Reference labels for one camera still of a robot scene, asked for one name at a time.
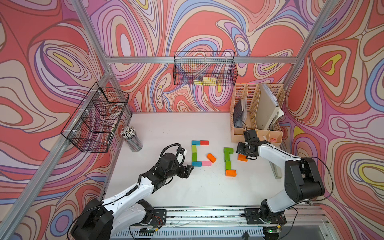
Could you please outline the orange block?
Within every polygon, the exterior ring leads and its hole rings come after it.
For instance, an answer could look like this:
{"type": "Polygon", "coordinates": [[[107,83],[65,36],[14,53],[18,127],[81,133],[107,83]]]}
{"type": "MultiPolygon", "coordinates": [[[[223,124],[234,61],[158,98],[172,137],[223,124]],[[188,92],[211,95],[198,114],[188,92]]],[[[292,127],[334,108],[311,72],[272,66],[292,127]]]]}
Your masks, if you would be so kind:
{"type": "Polygon", "coordinates": [[[236,170],[226,170],[226,177],[236,177],[237,171],[236,170]]]}
{"type": "Polygon", "coordinates": [[[247,156],[238,154],[238,161],[247,162],[247,156]]]}
{"type": "Polygon", "coordinates": [[[207,159],[213,164],[216,162],[217,158],[213,156],[211,153],[207,154],[207,159]]]}

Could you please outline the pink block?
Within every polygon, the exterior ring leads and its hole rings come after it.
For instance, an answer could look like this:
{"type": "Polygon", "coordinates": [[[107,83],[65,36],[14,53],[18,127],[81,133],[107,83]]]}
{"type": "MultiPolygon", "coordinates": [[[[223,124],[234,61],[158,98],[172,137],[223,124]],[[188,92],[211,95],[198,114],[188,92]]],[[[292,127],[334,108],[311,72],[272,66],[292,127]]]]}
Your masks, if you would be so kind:
{"type": "Polygon", "coordinates": [[[212,165],[211,161],[201,161],[203,167],[210,167],[212,165]]]}

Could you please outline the red block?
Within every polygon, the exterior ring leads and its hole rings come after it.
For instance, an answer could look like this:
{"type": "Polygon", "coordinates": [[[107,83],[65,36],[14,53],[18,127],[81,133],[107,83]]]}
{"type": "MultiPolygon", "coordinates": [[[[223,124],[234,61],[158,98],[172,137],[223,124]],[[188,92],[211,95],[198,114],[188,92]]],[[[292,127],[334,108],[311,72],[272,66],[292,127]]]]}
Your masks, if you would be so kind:
{"type": "Polygon", "coordinates": [[[210,144],[209,141],[200,141],[201,146],[208,146],[210,144]]]}

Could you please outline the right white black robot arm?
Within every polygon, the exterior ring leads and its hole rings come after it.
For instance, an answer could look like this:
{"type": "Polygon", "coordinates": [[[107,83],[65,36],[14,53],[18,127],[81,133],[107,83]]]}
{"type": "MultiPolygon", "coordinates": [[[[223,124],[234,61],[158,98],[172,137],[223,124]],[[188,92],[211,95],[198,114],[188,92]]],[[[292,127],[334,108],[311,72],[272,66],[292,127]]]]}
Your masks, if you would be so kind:
{"type": "Polygon", "coordinates": [[[303,200],[325,194],[324,183],[314,159],[291,155],[268,141],[261,141],[255,130],[246,130],[243,136],[244,142],[239,142],[237,146],[238,154],[251,160],[264,158],[284,171],[284,189],[261,203],[261,218],[281,214],[303,200]]]}

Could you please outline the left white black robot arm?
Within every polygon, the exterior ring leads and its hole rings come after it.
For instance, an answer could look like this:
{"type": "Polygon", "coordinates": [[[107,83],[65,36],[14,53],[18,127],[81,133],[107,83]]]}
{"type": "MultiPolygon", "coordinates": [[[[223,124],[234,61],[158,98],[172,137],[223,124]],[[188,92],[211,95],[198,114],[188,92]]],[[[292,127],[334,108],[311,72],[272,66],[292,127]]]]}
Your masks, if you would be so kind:
{"type": "Polygon", "coordinates": [[[141,174],[136,184],[103,201],[90,201],[73,222],[68,235],[75,240],[109,240],[114,234],[132,225],[162,225],[154,208],[145,200],[170,183],[175,176],[187,179],[194,166],[184,165],[186,150],[176,154],[161,153],[158,162],[141,174]]]}

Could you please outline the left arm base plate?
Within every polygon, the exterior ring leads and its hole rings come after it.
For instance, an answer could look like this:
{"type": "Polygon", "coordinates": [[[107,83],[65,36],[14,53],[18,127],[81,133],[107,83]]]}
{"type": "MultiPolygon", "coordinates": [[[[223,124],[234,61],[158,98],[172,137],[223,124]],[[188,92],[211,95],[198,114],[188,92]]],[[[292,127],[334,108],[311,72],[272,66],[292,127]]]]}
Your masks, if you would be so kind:
{"type": "Polygon", "coordinates": [[[167,210],[154,209],[149,214],[144,216],[144,219],[139,223],[134,223],[133,226],[155,226],[161,227],[166,224],[167,210]]]}

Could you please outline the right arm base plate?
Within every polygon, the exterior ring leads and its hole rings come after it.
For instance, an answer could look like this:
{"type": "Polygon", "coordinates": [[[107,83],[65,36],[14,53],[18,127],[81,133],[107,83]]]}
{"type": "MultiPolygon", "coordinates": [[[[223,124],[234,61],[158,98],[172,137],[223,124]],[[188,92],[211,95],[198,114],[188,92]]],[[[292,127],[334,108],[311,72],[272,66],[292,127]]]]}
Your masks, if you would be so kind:
{"type": "Polygon", "coordinates": [[[247,208],[240,214],[245,218],[248,225],[285,225],[287,223],[284,212],[271,213],[268,210],[260,210],[260,208],[247,208]]]}

